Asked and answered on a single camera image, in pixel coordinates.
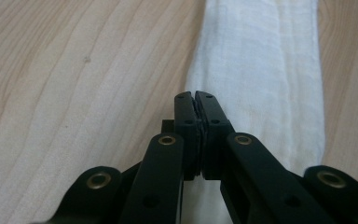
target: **light wood surface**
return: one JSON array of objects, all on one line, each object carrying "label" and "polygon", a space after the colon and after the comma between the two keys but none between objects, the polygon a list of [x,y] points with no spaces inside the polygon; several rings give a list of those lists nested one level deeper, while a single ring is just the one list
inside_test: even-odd
[{"label": "light wood surface", "polygon": [[[203,9],[0,1],[0,223],[44,219],[83,171],[143,157],[184,90]],[[324,163],[358,179],[358,1],[320,1],[319,15]]]},{"label": "light wood surface", "polygon": [[358,1],[320,1],[324,164],[358,180]]}]

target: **black plastic part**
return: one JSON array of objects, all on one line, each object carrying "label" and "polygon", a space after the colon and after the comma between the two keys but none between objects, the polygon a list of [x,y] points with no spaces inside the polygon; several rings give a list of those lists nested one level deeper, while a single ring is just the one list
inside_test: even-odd
[{"label": "black plastic part", "polygon": [[175,121],[173,119],[164,119],[161,124],[162,133],[174,133]]},{"label": "black plastic part", "polygon": [[223,169],[223,148],[226,137],[234,129],[216,98],[203,91],[196,92],[197,111],[202,118],[202,175],[206,180],[220,180]]},{"label": "black plastic part", "polygon": [[197,118],[191,92],[186,91],[175,96],[174,111],[174,132],[185,140],[185,180],[193,180],[196,175],[200,175],[200,120]]},{"label": "black plastic part", "polygon": [[115,198],[115,200],[121,200],[120,202],[121,206],[119,210],[115,211],[116,213],[121,214],[121,210],[124,206],[124,202],[127,200],[127,196],[131,191],[133,180],[138,174],[139,167],[141,167],[141,162],[136,163],[130,169],[124,171],[121,174],[120,194],[122,194],[122,197]]},{"label": "black plastic part", "polygon": [[57,212],[46,223],[114,222],[119,215],[115,211],[119,211],[123,203],[119,199],[123,195],[119,190],[120,184],[121,174],[117,169],[103,166],[89,169],[68,189]]},{"label": "black plastic part", "polygon": [[152,138],[118,223],[180,223],[183,146],[175,133]]},{"label": "black plastic part", "polygon": [[225,200],[227,210],[231,216],[233,223],[248,223],[249,212],[251,204],[246,197],[246,194],[241,189],[240,183],[232,173],[230,168],[224,171],[222,181],[220,183],[220,191]]},{"label": "black plastic part", "polygon": [[[235,176],[251,205],[247,223],[335,223],[254,136],[232,133],[227,143],[227,169],[233,174],[228,177]],[[260,214],[269,222],[260,222]]]},{"label": "black plastic part", "polygon": [[313,197],[338,223],[358,223],[358,182],[349,175],[328,167],[307,169],[304,181]]}]

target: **white fabric strip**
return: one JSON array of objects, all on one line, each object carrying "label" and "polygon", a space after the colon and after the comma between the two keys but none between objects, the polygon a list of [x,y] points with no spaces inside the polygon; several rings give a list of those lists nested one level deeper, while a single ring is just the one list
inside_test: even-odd
[{"label": "white fabric strip", "polygon": [[[316,0],[207,0],[186,90],[217,97],[237,132],[303,175],[324,153]],[[183,223],[230,223],[219,183],[186,183]]]}]

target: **screw hole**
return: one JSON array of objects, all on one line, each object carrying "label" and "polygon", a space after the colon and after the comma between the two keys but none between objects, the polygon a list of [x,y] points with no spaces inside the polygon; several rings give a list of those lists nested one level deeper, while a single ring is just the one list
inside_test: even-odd
[{"label": "screw hole", "polygon": [[176,139],[174,137],[171,136],[162,136],[158,139],[158,142],[164,146],[169,146],[172,145],[173,143],[176,142]]},{"label": "screw hole", "polygon": [[238,135],[235,137],[235,141],[241,145],[250,145],[252,143],[252,138],[245,135]]},{"label": "screw hole", "polygon": [[101,189],[108,185],[111,180],[112,177],[109,174],[100,172],[89,177],[87,186],[89,189]]},{"label": "screw hole", "polygon": [[330,187],[336,188],[336,189],[342,189],[347,186],[347,183],[345,180],[343,180],[339,175],[336,175],[334,173],[328,172],[328,171],[320,171],[317,174],[320,181],[322,181],[325,185],[328,185]]},{"label": "screw hole", "polygon": [[144,197],[143,204],[145,207],[154,208],[159,205],[159,196],[150,194]]}]

